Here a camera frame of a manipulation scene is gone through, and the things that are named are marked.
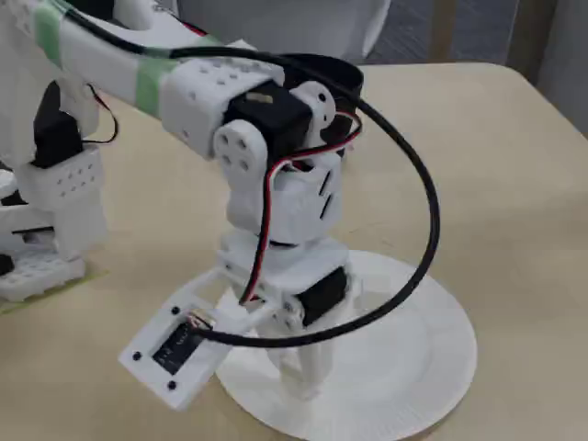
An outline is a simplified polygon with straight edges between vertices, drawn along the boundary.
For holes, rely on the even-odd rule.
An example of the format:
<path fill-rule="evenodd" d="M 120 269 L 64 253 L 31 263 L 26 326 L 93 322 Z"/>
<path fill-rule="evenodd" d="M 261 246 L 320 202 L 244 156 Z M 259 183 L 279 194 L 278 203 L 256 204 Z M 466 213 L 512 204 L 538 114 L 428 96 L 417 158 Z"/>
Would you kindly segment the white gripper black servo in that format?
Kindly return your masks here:
<path fill-rule="evenodd" d="M 232 299 L 218 304 L 217 331 L 272 331 L 272 338 L 286 338 L 325 331 L 356 316 L 362 283 L 348 248 L 329 237 L 293 248 L 268 247 L 253 295 L 241 305 L 256 245 L 248 232 L 221 237 L 218 269 Z M 292 396 L 313 399 L 333 368 L 334 339 L 302 347 L 301 366 L 294 347 L 272 349 L 269 358 Z"/>

